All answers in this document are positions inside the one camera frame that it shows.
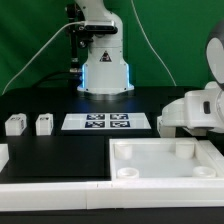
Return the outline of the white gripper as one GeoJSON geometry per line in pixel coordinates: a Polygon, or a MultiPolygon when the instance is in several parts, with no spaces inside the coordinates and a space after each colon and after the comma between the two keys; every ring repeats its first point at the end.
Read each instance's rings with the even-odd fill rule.
{"type": "Polygon", "coordinates": [[[180,98],[166,105],[162,110],[162,121],[165,126],[187,127],[192,129],[187,116],[186,99],[180,98]]]}

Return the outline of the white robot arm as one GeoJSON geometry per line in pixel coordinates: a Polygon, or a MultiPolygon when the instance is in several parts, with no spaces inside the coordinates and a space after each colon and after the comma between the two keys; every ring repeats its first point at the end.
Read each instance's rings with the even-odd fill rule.
{"type": "Polygon", "coordinates": [[[214,81],[165,106],[161,116],[164,126],[224,133],[224,19],[210,31],[205,53],[214,81]]]}

